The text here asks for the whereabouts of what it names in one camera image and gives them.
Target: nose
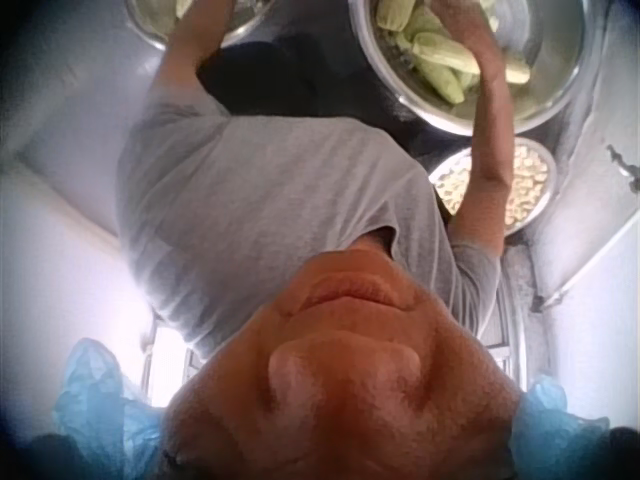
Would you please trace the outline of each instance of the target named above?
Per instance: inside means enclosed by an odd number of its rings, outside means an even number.
[[[349,332],[282,345],[269,359],[269,382],[290,419],[363,412],[396,416],[418,398],[421,362],[414,350]]]

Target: metal bowl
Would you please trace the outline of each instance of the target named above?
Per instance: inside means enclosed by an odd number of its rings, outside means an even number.
[[[173,31],[176,0],[125,0],[134,30],[151,45],[164,50]],[[237,0],[223,47],[233,45],[251,32],[271,8],[273,0]]]
[[[496,32],[505,49],[532,66],[527,85],[512,87],[516,133],[541,125],[566,105],[591,49],[591,0],[497,0]],[[398,100],[432,125],[471,135],[477,94],[451,106],[411,69],[376,26],[378,0],[349,0],[351,23],[369,63]]]
[[[556,183],[558,181],[556,162],[553,159],[553,155],[551,155],[551,152],[549,152],[549,150],[547,150],[542,144],[535,142],[533,140],[529,140],[528,138],[516,137],[515,143],[516,143],[516,147],[525,146],[525,147],[529,147],[531,150],[536,152],[540,156],[540,159],[543,162],[545,162],[545,164],[547,165],[549,176],[547,177],[544,188],[542,189],[542,195],[540,196],[540,199],[538,200],[538,203],[536,204],[535,208],[531,211],[531,213],[529,213],[529,216],[525,218],[523,221],[516,223],[511,228],[506,229],[505,236],[512,235],[522,230],[524,227],[526,227],[531,222],[533,222],[544,211],[545,208],[547,208],[547,206],[549,205],[549,202],[551,201],[551,197],[555,192]],[[429,180],[431,181],[432,184],[435,185],[440,179],[440,177],[442,177],[442,175],[448,173],[451,170],[451,167],[453,165],[455,165],[461,159],[469,157],[470,155],[471,155],[471,148],[465,148],[464,150],[447,158],[444,162],[442,162],[438,166],[438,168],[436,168],[433,171],[431,175],[429,175]]]

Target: lips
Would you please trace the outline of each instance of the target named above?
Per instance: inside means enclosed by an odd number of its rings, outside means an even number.
[[[330,275],[316,282],[298,311],[341,298],[355,298],[394,308],[399,308],[400,304],[398,295],[381,279],[373,275],[342,274]]]

